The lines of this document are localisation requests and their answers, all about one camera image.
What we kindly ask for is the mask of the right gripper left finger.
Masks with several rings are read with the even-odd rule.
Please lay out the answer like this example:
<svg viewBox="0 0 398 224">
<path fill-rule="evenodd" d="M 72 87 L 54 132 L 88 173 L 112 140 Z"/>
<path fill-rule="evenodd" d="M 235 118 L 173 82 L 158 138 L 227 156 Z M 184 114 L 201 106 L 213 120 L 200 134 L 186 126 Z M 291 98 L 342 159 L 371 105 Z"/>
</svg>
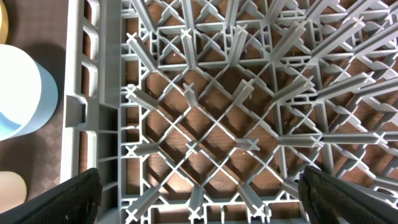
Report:
<svg viewBox="0 0 398 224">
<path fill-rule="evenodd" d="M 90 168 L 2 213 L 1 224 L 94 223 L 102 190 L 99 170 Z"/>
</svg>

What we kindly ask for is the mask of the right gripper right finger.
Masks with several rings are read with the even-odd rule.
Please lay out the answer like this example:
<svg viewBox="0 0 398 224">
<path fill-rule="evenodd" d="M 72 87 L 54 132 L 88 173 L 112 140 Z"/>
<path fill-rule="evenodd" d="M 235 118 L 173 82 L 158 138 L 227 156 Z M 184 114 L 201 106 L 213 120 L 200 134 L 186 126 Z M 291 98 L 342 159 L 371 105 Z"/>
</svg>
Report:
<svg viewBox="0 0 398 224">
<path fill-rule="evenodd" d="M 298 194 L 311 223 L 397 223 L 397 199 L 306 166 Z"/>
</svg>

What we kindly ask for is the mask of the white green cup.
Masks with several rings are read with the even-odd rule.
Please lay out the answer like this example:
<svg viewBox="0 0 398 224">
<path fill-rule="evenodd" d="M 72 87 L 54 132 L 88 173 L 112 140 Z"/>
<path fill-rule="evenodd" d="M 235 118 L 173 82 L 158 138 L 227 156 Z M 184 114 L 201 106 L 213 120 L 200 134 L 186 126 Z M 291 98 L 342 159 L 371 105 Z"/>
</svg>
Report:
<svg viewBox="0 0 398 224">
<path fill-rule="evenodd" d="M 25 202 L 27 186 L 24 179 L 15 172 L 1 171 L 0 178 L 0 208 L 1 213 L 4 213 Z"/>
</svg>

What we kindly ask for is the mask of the light blue bowl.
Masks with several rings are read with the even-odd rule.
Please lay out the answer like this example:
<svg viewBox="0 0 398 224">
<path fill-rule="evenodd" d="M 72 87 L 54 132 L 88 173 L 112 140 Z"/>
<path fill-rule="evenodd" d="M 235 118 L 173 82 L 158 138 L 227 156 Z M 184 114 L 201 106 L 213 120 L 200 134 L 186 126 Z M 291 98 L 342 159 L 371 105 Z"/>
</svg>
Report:
<svg viewBox="0 0 398 224">
<path fill-rule="evenodd" d="M 33 133 L 55 112 L 53 76 L 25 51 L 1 45 L 1 140 Z"/>
</svg>

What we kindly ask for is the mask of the yellow round plate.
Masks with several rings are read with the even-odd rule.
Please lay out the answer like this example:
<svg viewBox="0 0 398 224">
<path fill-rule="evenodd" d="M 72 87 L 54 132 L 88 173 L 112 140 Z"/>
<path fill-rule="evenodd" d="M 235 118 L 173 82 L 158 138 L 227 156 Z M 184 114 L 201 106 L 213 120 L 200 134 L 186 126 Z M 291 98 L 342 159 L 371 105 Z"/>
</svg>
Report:
<svg viewBox="0 0 398 224">
<path fill-rule="evenodd" d="M 8 15 L 7 15 L 7 9 L 2 0 L 0 0 L 0 4 L 1 4 L 0 43 L 5 44 L 6 40 L 7 40 L 8 31 L 9 31 L 9 20 L 8 20 Z"/>
</svg>

